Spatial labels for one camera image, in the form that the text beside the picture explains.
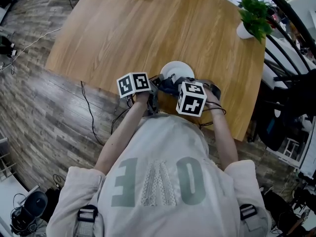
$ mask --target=green leaves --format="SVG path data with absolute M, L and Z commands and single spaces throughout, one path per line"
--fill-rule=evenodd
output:
M 241 0 L 240 5 L 243 10 L 239 13 L 245 28 L 261 43 L 261 39 L 272 32 L 266 20 L 270 5 L 259 0 Z

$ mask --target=black railing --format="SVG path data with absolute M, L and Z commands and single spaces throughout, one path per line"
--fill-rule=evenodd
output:
M 285 1 L 285 0 L 272 0 L 276 6 L 287 16 L 287 18 L 293 23 L 296 27 L 302 38 L 304 39 L 306 45 L 309 47 L 311 53 L 314 57 L 316 57 L 316 44 L 313 40 L 311 34 L 307 30 L 306 26 L 303 24 L 299 16 L 295 13 L 292 7 Z M 301 51 L 297 48 L 293 40 L 289 37 L 289 35 L 283 30 L 283 28 L 272 18 L 268 17 L 267 20 L 276 28 L 278 31 L 284 36 L 284 38 L 291 44 L 293 49 L 296 51 L 302 62 L 304 63 L 307 71 L 311 70 L 310 66 L 308 65 L 307 60 L 302 55 Z M 289 64 L 293 67 L 297 75 L 293 75 L 289 72 L 288 69 L 271 53 L 270 50 L 266 49 L 266 53 L 275 61 L 275 65 L 272 65 L 271 61 L 265 60 L 265 64 L 276 74 L 274 78 L 275 81 L 283 81 L 287 87 L 290 87 L 295 81 L 298 81 L 301 77 L 302 70 L 299 70 L 297 64 L 293 62 L 293 60 L 289 57 L 287 52 L 278 44 L 278 42 L 270 35 L 267 36 L 267 39 L 271 41 L 272 44 L 282 53 L 282 55 L 287 59 Z

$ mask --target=hand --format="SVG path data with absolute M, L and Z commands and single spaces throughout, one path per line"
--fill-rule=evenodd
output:
M 136 103 L 145 104 L 147 106 L 148 98 L 149 98 L 149 92 L 144 91 L 136 94 Z
M 220 104 L 220 101 L 217 99 L 217 97 L 210 91 L 208 88 L 204 88 L 206 96 L 207 96 L 207 102 L 214 102 L 216 104 Z

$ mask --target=white t-shirt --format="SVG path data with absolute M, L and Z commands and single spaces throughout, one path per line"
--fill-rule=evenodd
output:
M 89 183 L 96 192 L 98 182 L 88 180 L 100 175 L 70 168 L 50 231 L 54 224 L 61 228 L 61 214 L 71 218 L 65 204 L 78 185 L 76 191 L 71 186 Z M 154 116 L 143 120 L 110 170 L 97 207 L 106 237 L 237 237 L 244 235 L 239 207 L 245 203 L 265 211 L 252 161 L 233 163 L 223 172 L 209 159 L 196 126 L 176 116 Z M 266 213 L 263 218 L 267 225 L 260 236 L 270 227 Z

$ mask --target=wooden table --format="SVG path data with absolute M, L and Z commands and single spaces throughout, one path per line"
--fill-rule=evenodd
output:
M 118 93 L 129 72 L 160 74 L 174 60 L 222 90 L 235 139 L 245 136 L 263 71 L 265 42 L 240 39 L 238 8 L 227 0 L 80 0 L 67 19 L 46 68 Z M 159 95 L 176 113 L 176 99 Z M 199 122 L 211 120 L 204 113 Z

